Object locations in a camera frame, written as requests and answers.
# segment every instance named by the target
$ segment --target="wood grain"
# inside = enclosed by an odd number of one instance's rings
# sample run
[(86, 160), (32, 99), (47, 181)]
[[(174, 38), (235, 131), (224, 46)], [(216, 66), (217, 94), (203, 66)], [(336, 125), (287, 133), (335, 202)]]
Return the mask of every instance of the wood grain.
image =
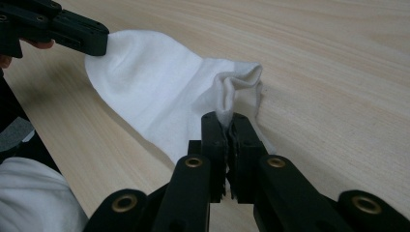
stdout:
[[(203, 57), (264, 67), (258, 122), (331, 198), (372, 192), (410, 218), (408, 1), (67, 0), (106, 25), (161, 31)], [(6, 79), (88, 216), (117, 189), (147, 193), (173, 164), (100, 99), (83, 54), (23, 47)], [(251, 207), (213, 206), (211, 231), (257, 231)]]

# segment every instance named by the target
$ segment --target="black plastic part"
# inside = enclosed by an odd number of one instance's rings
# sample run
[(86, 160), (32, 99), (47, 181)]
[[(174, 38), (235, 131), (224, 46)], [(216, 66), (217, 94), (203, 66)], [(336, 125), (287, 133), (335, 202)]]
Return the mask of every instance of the black plastic part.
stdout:
[(190, 140), (188, 154), (201, 155), (201, 140)]
[(258, 183), (258, 162), (268, 152), (244, 115), (233, 115), (229, 135), (231, 149), (227, 179), (238, 203), (253, 204)]
[(284, 231), (353, 231), (289, 159), (266, 156), (259, 167), (261, 190)]
[(202, 116), (201, 135), (200, 154), (211, 162), (211, 202), (220, 203), (222, 196), (225, 195), (226, 160), (229, 147), (215, 112)]
[(93, 56), (106, 53), (108, 29), (49, 0), (0, 0), (0, 54), (21, 58), (19, 39), (58, 44)]
[(204, 156), (178, 160), (152, 231), (208, 231), (210, 171)]
[(51, 22), (50, 38), (92, 56), (106, 53), (108, 29), (87, 17), (63, 10)]
[(138, 231), (151, 231), (167, 188), (168, 185), (164, 185), (148, 195), (148, 204), (144, 216), (138, 224)]
[(410, 231), (410, 221), (379, 197), (365, 191), (343, 192), (338, 211), (356, 231)]
[(283, 226), (264, 191), (259, 191), (253, 204), (253, 217), (260, 232), (281, 232)]
[(84, 232), (134, 232), (143, 218), (147, 196), (123, 189), (109, 195), (84, 228)]

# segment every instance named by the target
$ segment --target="white cloth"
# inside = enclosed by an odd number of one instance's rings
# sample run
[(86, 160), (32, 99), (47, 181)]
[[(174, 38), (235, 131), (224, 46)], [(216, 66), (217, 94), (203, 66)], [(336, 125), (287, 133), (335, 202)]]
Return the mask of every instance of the white cloth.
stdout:
[(25, 158), (9, 158), (0, 165), (1, 232), (78, 232), (87, 220), (56, 171)]
[(226, 127), (233, 112), (246, 115), (275, 152), (255, 122), (257, 63), (201, 58), (165, 34), (130, 30), (110, 34), (106, 55), (87, 56), (85, 67), (102, 99), (174, 163), (201, 139), (200, 119), (211, 111)]

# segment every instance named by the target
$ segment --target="light wood surface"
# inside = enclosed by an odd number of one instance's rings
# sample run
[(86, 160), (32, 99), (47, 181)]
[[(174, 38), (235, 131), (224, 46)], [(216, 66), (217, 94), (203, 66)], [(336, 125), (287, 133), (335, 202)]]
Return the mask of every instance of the light wood surface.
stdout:
[[(410, 218), (408, 1), (60, 3), (111, 32), (161, 31), (202, 57), (260, 62), (257, 120), (278, 153), (333, 199), (362, 189)], [(100, 99), (83, 54), (23, 54), (6, 79), (88, 216), (115, 190), (169, 181), (171, 161)], [(213, 205), (211, 231), (257, 231), (251, 206)]]

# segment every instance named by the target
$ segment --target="brass screw insert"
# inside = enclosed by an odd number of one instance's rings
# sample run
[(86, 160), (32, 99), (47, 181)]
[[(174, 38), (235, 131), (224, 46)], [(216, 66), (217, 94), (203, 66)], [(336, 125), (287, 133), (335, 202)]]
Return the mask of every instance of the brass screw insert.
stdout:
[(198, 159), (198, 158), (190, 158), (185, 160), (185, 165), (188, 167), (198, 167), (200, 165), (202, 165), (203, 161), (202, 159)]
[(124, 213), (136, 206), (138, 200), (134, 194), (124, 194), (112, 202), (111, 208), (114, 212)]
[(279, 158), (270, 158), (268, 159), (268, 164), (273, 167), (284, 167), (286, 165), (286, 162)]
[(356, 195), (352, 197), (353, 205), (355, 205), (359, 210), (371, 214), (378, 215), (382, 213), (382, 208), (377, 202), (368, 198), (366, 196)]

